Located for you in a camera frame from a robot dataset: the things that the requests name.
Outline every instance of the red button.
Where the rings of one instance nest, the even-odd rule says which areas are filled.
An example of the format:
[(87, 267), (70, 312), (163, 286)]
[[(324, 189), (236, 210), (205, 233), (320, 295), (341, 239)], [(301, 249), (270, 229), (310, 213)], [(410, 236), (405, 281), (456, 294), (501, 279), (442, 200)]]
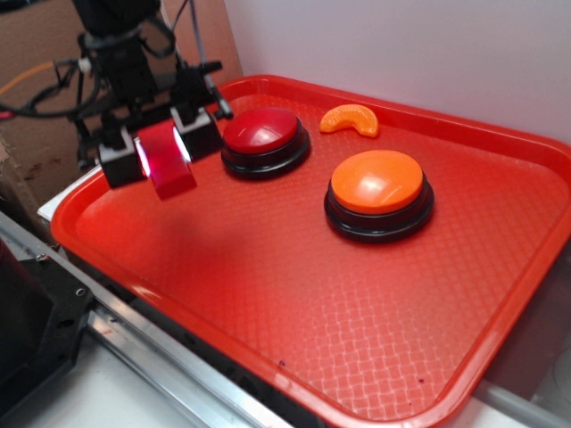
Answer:
[(283, 147), (297, 133), (297, 117), (288, 109), (265, 107), (247, 111), (226, 126), (228, 148), (241, 154), (263, 154)]

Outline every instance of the plastic tray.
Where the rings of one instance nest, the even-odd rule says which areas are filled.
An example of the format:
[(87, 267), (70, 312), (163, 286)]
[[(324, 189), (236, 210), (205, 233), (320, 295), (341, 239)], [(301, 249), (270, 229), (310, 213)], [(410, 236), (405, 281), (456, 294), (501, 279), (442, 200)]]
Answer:
[[(448, 417), (569, 236), (571, 147), (285, 78), (223, 92), (236, 114), (293, 110), (310, 157), (256, 182), (213, 155), (166, 202), (148, 182), (110, 191), (96, 176), (56, 211), (56, 239), (334, 426)], [(321, 135), (342, 103), (373, 109), (380, 137)], [(371, 148), (411, 155), (434, 188), (433, 218), (404, 241), (354, 243), (327, 225), (331, 173)]]

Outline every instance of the mandarin segment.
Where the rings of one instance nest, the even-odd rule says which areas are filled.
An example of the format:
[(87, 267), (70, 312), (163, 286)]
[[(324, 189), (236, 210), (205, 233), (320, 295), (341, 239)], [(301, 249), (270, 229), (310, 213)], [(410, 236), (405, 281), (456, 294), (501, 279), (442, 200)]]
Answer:
[(378, 118), (369, 108), (360, 104), (343, 104), (328, 111), (319, 122), (319, 131), (331, 133), (354, 128), (362, 136), (376, 137), (379, 134)]

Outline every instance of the metal frame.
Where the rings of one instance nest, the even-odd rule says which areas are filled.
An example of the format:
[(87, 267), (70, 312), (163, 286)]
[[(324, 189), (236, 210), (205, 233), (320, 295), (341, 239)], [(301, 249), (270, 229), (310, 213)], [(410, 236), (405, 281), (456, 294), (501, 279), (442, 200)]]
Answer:
[(31, 258), (49, 257), (91, 289), (89, 332), (197, 427), (292, 428), (98, 282), (0, 212), (0, 234)]

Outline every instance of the button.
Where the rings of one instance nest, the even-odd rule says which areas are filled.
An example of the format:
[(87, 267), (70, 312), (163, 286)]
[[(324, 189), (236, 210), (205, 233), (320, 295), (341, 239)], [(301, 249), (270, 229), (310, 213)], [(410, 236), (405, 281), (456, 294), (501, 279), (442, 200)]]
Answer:
[(423, 185), (423, 170), (402, 152), (373, 150), (341, 163), (331, 177), (336, 200), (347, 210), (379, 215), (413, 203)]
[(241, 154), (272, 152), (297, 134), (297, 117), (292, 111), (266, 107), (247, 111), (226, 126), (228, 148)]

